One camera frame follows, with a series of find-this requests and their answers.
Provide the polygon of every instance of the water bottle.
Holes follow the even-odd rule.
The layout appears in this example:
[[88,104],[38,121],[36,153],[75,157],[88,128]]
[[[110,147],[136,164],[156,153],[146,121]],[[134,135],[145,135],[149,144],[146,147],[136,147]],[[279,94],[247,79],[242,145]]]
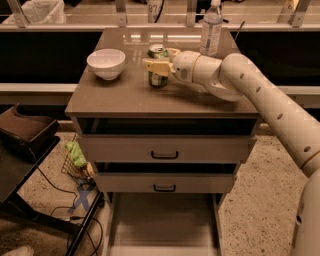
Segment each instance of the water bottle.
[[220,0],[212,0],[211,7],[203,17],[200,41],[202,55],[213,57],[217,54],[222,22]]

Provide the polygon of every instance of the speckled floor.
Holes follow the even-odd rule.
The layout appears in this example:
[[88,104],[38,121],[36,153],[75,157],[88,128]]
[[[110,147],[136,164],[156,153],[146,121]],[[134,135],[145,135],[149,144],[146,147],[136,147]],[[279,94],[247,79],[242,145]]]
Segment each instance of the speckled floor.
[[[74,131],[65,123],[58,131],[60,143],[40,166],[57,187],[77,192],[77,184],[61,173],[65,159],[64,145],[72,140]],[[219,210],[223,248],[226,256],[286,256],[289,255],[295,223],[295,213],[306,178],[295,166],[269,127],[262,124],[258,141],[247,161],[242,165],[238,179]],[[96,191],[88,193],[89,202]],[[19,194],[36,210],[54,216],[70,216],[74,199],[71,193],[57,191],[36,171],[21,188]],[[85,214],[84,204],[77,204],[73,214]],[[97,219],[105,232],[109,207],[97,210]],[[88,233],[98,245],[100,227],[92,221]],[[35,249],[35,255],[65,255],[68,235],[54,229],[37,226],[13,217],[0,215],[0,255],[23,244]],[[100,246],[97,255],[101,255]],[[92,255],[93,245],[85,235],[76,255]]]

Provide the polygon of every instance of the green object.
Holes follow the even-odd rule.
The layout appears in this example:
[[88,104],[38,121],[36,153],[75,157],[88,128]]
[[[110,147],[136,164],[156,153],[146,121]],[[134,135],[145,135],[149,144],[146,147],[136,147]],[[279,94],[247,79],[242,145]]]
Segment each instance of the green object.
[[87,161],[82,153],[82,150],[76,141],[69,141],[65,148],[69,152],[69,156],[71,161],[73,162],[74,166],[76,167],[83,167],[87,164]]

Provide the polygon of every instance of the bottle label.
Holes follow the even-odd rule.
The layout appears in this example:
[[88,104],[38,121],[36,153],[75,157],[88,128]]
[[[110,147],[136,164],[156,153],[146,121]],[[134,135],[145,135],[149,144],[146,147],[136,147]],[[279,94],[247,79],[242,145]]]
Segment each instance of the bottle label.
[[200,53],[214,56],[218,51],[221,25],[204,22],[200,41]]

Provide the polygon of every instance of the drawer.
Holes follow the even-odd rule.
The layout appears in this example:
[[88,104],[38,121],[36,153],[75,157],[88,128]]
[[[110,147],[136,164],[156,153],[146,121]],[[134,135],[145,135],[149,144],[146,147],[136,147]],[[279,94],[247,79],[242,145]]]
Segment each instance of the drawer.
[[94,180],[102,192],[227,193],[236,164],[109,164]]
[[91,162],[245,162],[254,137],[80,137],[79,144]]
[[215,195],[115,193],[101,255],[224,255]]

